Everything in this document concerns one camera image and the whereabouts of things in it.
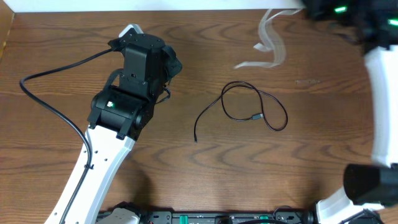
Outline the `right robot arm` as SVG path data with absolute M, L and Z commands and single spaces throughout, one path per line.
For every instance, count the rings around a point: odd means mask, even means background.
M 397 205 L 397 0 L 304 0 L 313 21 L 354 27 L 363 47 L 373 99 L 371 165 L 350 164 L 343 186 L 316 203 L 302 223 L 380 223 Z

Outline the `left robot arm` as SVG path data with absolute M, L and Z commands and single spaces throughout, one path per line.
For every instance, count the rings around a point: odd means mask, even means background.
M 132 150 L 166 83 L 182 70 L 171 46 L 154 35 L 130 31 L 109 45 L 124 56 L 91 102 L 83 147 L 47 223 L 94 223 L 122 161 Z

